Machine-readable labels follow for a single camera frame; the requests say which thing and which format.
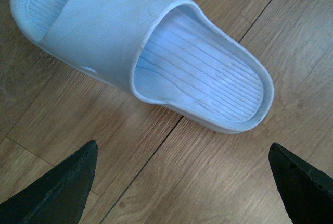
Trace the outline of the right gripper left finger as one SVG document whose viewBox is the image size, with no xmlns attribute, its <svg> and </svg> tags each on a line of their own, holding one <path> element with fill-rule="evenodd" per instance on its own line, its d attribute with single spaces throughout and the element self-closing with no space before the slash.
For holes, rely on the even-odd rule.
<svg viewBox="0 0 333 224">
<path fill-rule="evenodd" d="M 79 223 L 90 193 L 98 146 L 91 140 L 1 203 L 1 223 Z"/>
</svg>

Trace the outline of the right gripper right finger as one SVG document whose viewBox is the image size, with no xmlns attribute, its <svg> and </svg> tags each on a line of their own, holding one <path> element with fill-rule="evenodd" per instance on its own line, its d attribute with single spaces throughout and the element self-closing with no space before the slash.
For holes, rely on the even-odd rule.
<svg viewBox="0 0 333 224">
<path fill-rule="evenodd" d="M 278 143 L 268 153 L 277 190 L 292 223 L 332 223 L 332 178 Z"/>
</svg>

